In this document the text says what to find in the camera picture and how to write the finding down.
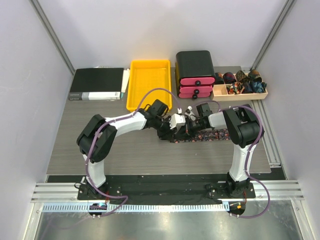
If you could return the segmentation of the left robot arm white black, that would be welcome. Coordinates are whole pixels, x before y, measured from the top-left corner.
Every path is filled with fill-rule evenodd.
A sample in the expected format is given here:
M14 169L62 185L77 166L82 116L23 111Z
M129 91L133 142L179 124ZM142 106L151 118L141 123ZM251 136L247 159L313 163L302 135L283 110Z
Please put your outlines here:
M153 104L138 108L134 112L119 117L104 118L94 115L76 140L83 155L88 193L100 200L107 194L104 160L108 156L114 140L124 134L153 128L161 140L170 140L186 123L182 109L165 117L169 107L155 100Z

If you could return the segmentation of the dark patterned necktie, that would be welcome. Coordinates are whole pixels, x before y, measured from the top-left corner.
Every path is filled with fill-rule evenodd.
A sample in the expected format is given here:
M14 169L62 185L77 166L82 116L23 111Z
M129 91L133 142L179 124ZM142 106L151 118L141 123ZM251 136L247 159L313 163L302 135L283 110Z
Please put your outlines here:
M195 136L187 137L186 139L170 140L171 143L194 143L194 142L211 142L211 141L228 141L230 140L229 132L226 128L215 130L202 130L198 131Z

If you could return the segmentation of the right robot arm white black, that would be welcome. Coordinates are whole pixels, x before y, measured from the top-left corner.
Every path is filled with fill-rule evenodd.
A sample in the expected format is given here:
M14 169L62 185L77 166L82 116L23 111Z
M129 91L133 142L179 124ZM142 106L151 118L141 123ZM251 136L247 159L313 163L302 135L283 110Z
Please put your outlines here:
M189 106L185 111L185 125L181 127L179 134L190 139L209 128L227 129L228 137L233 143L233 158L221 190L231 198L242 196L251 183L252 154L264 133L259 115L248 104L213 113L209 104L203 101L196 105L198 116L194 116L192 110L193 107Z

